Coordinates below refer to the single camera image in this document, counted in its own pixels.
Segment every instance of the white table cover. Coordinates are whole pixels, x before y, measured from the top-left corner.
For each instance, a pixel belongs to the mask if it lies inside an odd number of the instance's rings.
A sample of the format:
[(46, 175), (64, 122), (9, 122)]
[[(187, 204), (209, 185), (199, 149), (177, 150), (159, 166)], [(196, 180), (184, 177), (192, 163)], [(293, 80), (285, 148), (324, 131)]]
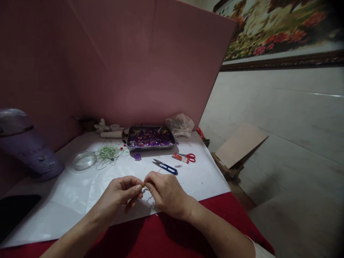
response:
[[(120, 139), (105, 141), (96, 133), (85, 133), (75, 138), (57, 152), (66, 166), (60, 176), (44, 183), (25, 178), (7, 193), (7, 196), (39, 194), (42, 200), (2, 242), (0, 248), (60, 238), (93, 207), (112, 179), (132, 175), (144, 180), (150, 171), (159, 171), (160, 168), (152, 163), (154, 158), (171, 167), (183, 165), (177, 168), (178, 181), (186, 193), (198, 201), (230, 192), (222, 173), (196, 132), (192, 133), (190, 139), (181, 137), (177, 141), (179, 145), (172, 150), (140, 152), (141, 161), (135, 161), (135, 153), (124, 152), (123, 155), (128, 156), (120, 157), (113, 166), (107, 165), (103, 169), (102, 166), (94, 166), (80, 173), (71, 166), (75, 154), (84, 150), (97, 151), (101, 146), (111, 143), (121, 143), (123, 146), (123, 142)], [(173, 152), (193, 153), (196, 162), (186, 164), (173, 159)], [(163, 169), (160, 173), (168, 174)], [(121, 209), (113, 225), (160, 212), (150, 197), (149, 191), (144, 192), (143, 198), (128, 214)]]

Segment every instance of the sleeve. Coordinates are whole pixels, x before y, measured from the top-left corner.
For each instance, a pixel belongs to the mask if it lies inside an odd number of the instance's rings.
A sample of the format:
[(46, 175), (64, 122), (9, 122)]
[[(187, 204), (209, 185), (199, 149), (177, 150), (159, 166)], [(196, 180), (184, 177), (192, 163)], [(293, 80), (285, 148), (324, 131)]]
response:
[(259, 244), (255, 243), (253, 241), (252, 241), (252, 243), (253, 243), (254, 249), (255, 249), (255, 258), (275, 258), (275, 256), (273, 256), (271, 253), (266, 251)]

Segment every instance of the small white figurine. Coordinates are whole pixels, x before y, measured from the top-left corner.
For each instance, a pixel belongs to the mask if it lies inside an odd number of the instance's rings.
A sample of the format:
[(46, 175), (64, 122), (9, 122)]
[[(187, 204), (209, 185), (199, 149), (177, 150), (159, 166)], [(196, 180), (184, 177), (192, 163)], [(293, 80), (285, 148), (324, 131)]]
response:
[(97, 129), (96, 132), (99, 134), (102, 132), (111, 132), (111, 127), (105, 124), (104, 118), (101, 118), (99, 125), (94, 125), (94, 127)]

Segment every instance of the framed painting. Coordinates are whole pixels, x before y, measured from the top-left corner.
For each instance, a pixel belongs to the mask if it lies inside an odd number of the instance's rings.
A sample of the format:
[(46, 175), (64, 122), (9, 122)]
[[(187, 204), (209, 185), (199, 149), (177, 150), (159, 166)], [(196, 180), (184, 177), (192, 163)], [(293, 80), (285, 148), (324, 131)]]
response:
[(221, 0), (236, 20), (221, 71), (344, 65), (344, 29), (325, 0)]

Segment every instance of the red tablecloth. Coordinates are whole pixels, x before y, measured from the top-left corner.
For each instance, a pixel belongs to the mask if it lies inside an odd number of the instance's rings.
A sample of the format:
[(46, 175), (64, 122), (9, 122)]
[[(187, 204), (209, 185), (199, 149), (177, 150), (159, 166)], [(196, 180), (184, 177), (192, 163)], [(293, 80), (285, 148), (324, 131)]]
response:
[[(274, 254), (272, 246), (260, 234), (232, 193), (200, 203)], [(54, 242), (0, 249), (0, 257), (39, 257)], [(215, 254), (198, 230), (161, 212), (158, 216), (151, 215), (111, 226), (86, 257), (215, 257)]]

